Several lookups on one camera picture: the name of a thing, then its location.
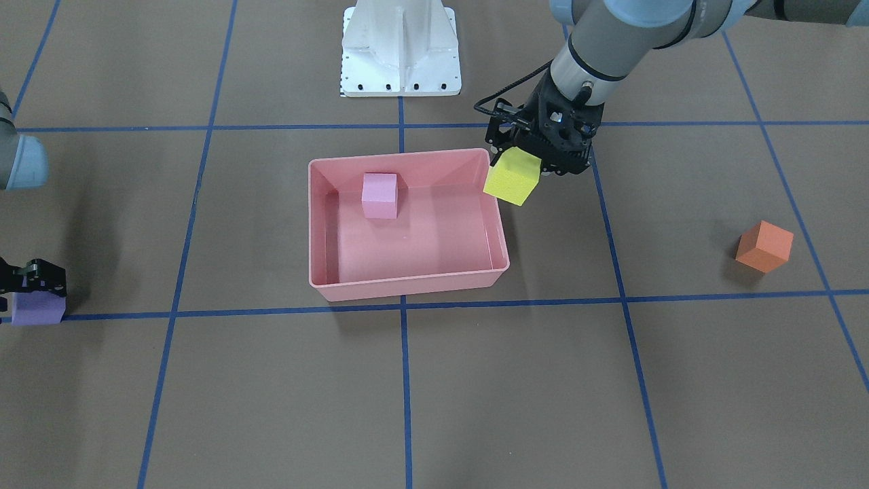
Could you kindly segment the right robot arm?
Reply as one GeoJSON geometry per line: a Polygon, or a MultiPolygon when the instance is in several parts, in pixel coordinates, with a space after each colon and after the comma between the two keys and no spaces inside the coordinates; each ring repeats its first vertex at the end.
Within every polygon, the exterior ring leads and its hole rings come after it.
{"type": "MultiPolygon", "coordinates": [[[[48,180],[48,159],[37,137],[16,129],[12,106],[1,93],[1,187],[20,191],[41,187],[48,180]]],[[[67,272],[44,259],[32,259],[14,266],[1,259],[2,312],[8,310],[12,295],[12,325],[55,325],[67,308],[67,272]]]]}

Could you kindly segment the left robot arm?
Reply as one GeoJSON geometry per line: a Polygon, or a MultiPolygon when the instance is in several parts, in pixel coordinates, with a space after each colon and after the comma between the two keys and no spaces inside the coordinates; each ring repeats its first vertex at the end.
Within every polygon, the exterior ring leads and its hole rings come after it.
{"type": "Polygon", "coordinates": [[[565,46],[534,72],[540,81],[527,101],[514,106],[496,92],[475,103],[489,117],[494,169],[531,157],[540,173],[583,173],[606,101],[654,50],[714,36],[744,16],[867,25],[866,1],[553,1],[550,8],[574,25],[565,46]]]}

